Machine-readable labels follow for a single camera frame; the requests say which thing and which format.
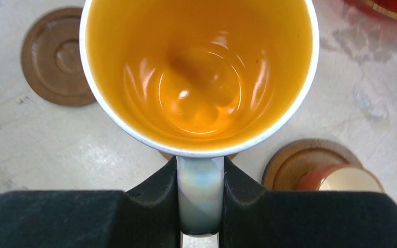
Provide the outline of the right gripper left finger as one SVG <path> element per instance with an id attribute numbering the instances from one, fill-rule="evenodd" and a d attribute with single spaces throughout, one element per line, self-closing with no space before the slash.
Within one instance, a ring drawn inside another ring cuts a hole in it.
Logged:
<path id="1" fill-rule="evenodd" d="M 0 195 L 0 247 L 180 247 L 177 164 L 129 191 Z"/>

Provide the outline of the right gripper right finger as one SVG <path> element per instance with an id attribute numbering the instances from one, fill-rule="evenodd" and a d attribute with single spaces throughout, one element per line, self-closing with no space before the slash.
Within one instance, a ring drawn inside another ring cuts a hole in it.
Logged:
<path id="1" fill-rule="evenodd" d="M 221 247 L 397 247 L 397 204 L 384 193 L 268 190 L 230 159 Z"/>

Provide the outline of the small copper cup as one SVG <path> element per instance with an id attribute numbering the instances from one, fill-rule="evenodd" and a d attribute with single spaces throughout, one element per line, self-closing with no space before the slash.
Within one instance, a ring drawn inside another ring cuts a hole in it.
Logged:
<path id="1" fill-rule="evenodd" d="M 379 179 L 363 167 L 332 164 L 304 174 L 297 182 L 300 191 L 385 191 Z"/>

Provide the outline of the white mug with tea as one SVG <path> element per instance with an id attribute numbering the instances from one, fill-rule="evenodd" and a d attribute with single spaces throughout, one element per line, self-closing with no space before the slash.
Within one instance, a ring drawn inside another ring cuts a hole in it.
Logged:
<path id="1" fill-rule="evenodd" d="M 174 156 L 190 236 L 220 230 L 225 157 L 291 119 L 319 57 L 312 1 L 86 1 L 79 41 L 102 109 Z"/>

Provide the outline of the red three-tier cake stand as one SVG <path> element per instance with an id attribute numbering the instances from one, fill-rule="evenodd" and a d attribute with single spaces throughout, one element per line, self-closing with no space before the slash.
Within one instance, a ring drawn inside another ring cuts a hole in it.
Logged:
<path id="1" fill-rule="evenodd" d="M 397 20 L 397 0 L 348 0 L 344 2 L 369 15 Z"/>

